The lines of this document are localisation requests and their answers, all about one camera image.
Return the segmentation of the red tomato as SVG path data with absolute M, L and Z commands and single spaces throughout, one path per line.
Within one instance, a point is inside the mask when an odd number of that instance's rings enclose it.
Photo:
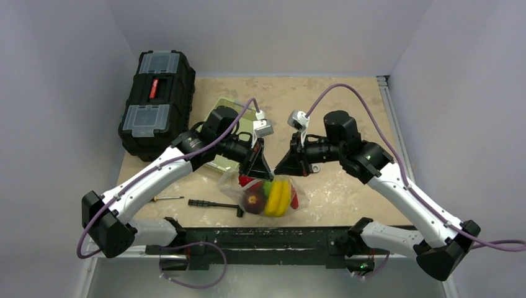
M 250 178 L 248 176 L 244 176 L 244 175 L 239 175 L 238 176 L 238 183 L 241 187 L 246 187 L 248 184 L 252 183 L 253 181 L 255 181 L 256 179 L 255 178 Z M 263 181 L 257 181 L 256 183 L 252 184 L 248 190 L 249 191 L 258 191 L 260 190 L 264 185 L 264 182 Z

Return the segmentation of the dark red apple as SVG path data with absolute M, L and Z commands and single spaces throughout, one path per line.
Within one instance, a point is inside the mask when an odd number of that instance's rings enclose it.
M 261 214 L 266 206 L 267 197 L 260 191 L 245 192 L 241 200 L 241 207 L 245 212 L 251 214 Z

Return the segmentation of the clear zip top bag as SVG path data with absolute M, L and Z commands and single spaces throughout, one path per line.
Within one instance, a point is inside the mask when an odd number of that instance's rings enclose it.
M 291 177 L 277 175 L 272 181 L 250 178 L 229 169 L 219 179 L 219 191 L 247 213 L 280 218 L 305 209 L 310 200 Z

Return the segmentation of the red chili pepper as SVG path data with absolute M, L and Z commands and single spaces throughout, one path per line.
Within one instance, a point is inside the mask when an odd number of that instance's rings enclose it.
M 298 200 L 298 193 L 294 186 L 291 186 L 291 202 L 290 207 L 293 210 L 297 210 L 299 208 L 299 200 Z

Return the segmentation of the yellow banana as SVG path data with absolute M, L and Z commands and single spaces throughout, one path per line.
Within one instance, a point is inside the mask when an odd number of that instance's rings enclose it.
M 264 215 L 283 217 L 291 202 L 291 185 L 289 180 L 274 181 L 267 197 Z

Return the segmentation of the pale green perforated basket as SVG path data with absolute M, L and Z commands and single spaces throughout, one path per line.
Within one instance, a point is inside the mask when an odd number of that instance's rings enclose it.
M 235 101 L 227 97 L 220 97 L 216 104 L 213 106 L 213 109 L 219 106 L 226 106 L 234 109 L 237 113 L 240 113 L 245 105 L 245 102 Z M 239 120 L 239 127 L 234 130 L 236 135 L 239 135 L 239 138 L 244 141 L 248 141 L 252 137 L 253 122 L 257 120 L 256 109 L 253 104 L 251 104 L 247 111 Z M 239 163 L 236 161 L 228 160 L 223 156 L 216 156 L 215 159 L 207 164 L 209 167 L 216 169 L 221 172 L 225 172 L 231 168 L 237 168 Z

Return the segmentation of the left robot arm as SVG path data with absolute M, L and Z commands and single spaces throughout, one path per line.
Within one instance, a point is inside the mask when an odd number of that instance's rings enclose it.
M 248 141 L 234 134 L 242 113 L 226 106 L 212 110 L 200 130 L 181 133 L 150 165 L 123 184 L 101 195 L 91 191 L 81 199 L 84 229 L 77 254 L 85 258 L 86 236 L 97 245 L 96 253 L 114 258 L 129 247 L 156 245 L 168 253 L 183 250 L 182 227 L 172 218 L 135 220 L 135 214 L 172 183 L 195 172 L 220 155 L 239 164 L 243 176 L 270 181 L 273 174 L 264 155 L 264 137 L 274 132 L 262 111 L 257 112 Z

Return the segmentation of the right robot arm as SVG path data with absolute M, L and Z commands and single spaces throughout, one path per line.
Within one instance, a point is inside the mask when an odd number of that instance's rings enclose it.
M 307 139 L 309 119 L 302 111 L 288 118 L 295 129 L 290 148 L 275 174 L 307 176 L 316 163 L 338 162 L 350 176 L 381 194 L 412 224 L 412 230 L 361 218 L 347 232 L 341 248 L 347 256 L 381 249 L 416 261 L 430 277 L 445 281 L 473 246 L 481 229 L 462 221 L 435 203 L 402 172 L 402 167 L 379 144 L 363 140 L 357 123 L 345 111 L 324 116 L 325 136 Z

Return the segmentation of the black hammer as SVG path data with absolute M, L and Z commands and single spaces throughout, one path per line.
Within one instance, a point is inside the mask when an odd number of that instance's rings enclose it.
M 242 218 L 244 216 L 244 211 L 239 205 L 236 204 L 225 204 L 225 203 L 218 203 L 218 202 L 211 202 L 211 201 L 203 201 L 203 200 L 195 200 L 195 199 L 189 199 L 188 200 L 189 206 L 194 207 L 222 207 L 222 208 L 232 208 L 236 210 L 236 216 L 238 218 Z

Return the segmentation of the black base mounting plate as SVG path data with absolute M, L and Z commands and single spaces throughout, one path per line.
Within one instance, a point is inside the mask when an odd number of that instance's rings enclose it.
M 145 253 L 178 256 L 166 270 L 208 270 L 212 264 L 303 265 L 372 272 L 386 251 L 359 246 L 348 227 L 187 228 L 167 248 L 148 245 Z

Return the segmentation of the black plastic toolbox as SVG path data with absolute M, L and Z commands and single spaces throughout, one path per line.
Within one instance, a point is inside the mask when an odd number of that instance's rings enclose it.
M 118 126 L 122 146 L 130 155 L 152 162 L 189 129 L 195 76 L 180 51 L 140 54 Z

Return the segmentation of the yellow handled screwdriver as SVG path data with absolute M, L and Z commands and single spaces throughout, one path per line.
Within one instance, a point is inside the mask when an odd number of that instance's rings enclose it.
M 184 196 L 172 196 L 172 197 L 154 197 L 152 198 L 153 202 L 159 202 L 159 201 L 166 201 L 166 200 L 177 200 L 177 199 L 184 199 Z

